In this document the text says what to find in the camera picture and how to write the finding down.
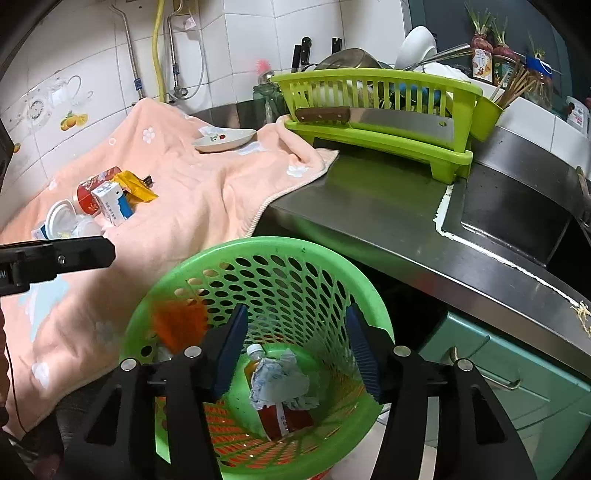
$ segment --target stainless steel countertop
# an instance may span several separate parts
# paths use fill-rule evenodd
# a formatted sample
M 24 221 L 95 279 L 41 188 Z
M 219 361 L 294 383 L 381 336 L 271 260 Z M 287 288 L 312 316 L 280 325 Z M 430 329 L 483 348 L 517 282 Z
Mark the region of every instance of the stainless steel countertop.
M 272 222 L 411 285 L 591 379 L 591 339 L 552 289 L 441 236 L 433 219 L 446 185 L 428 166 L 340 145 L 323 178 L 274 201 Z M 542 268 L 532 272 L 587 301 Z

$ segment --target pink towel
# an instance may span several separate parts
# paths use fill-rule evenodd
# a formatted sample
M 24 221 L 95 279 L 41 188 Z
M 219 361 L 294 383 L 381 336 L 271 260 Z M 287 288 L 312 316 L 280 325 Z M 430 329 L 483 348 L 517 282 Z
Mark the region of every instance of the pink towel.
M 7 244 L 30 239 L 49 207 L 72 198 L 81 181 L 118 166 L 154 180 L 159 198 L 105 236 L 116 260 L 2 299 L 15 392 L 26 430 L 68 393 L 118 363 L 119 341 L 150 287 L 203 249 L 252 235 L 267 205 L 323 175 L 337 152 L 315 150 L 285 128 L 266 125 L 246 148 L 201 154 L 192 142 L 207 124 L 144 99 L 101 145 L 62 169 L 0 234 Z M 12 393 L 8 430 L 22 437 Z

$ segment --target knife handle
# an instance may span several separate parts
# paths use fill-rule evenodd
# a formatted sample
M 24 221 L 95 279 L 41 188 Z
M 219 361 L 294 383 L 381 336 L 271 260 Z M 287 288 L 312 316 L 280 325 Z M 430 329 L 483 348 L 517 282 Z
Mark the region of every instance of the knife handle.
M 351 118 L 351 108 L 348 106 L 298 108 L 295 112 L 300 122 L 348 122 Z

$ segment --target kitchen knife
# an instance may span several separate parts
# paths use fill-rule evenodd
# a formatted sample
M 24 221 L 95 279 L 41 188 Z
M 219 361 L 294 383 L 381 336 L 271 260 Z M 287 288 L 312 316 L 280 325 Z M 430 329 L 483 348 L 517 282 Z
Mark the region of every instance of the kitchen knife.
M 436 138 L 443 143 L 451 143 L 454 140 L 453 118 L 445 116 L 348 106 L 298 108 L 295 112 L 295 117 L 304 123 L 336 121 L 382 133 L 388 133 L 387 130 L 392 129 L 393 135 L 398 134 L 396 131 L 406 131 L 421 137 Z

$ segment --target green cabinet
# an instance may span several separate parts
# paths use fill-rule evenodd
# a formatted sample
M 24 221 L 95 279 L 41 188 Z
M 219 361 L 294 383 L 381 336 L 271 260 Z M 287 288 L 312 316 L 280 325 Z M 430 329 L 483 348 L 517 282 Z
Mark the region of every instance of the green cabinet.
M 518 430 L 538 480 L 564 465 L 591 423 L 591 387 L 546 360 L 448 313 L 421 349 L 424 359 L 450 363 L 469 358 L 490 380 L 493 392 Z M 439 405 L 430 399 L 426 443 L 437 444 Z

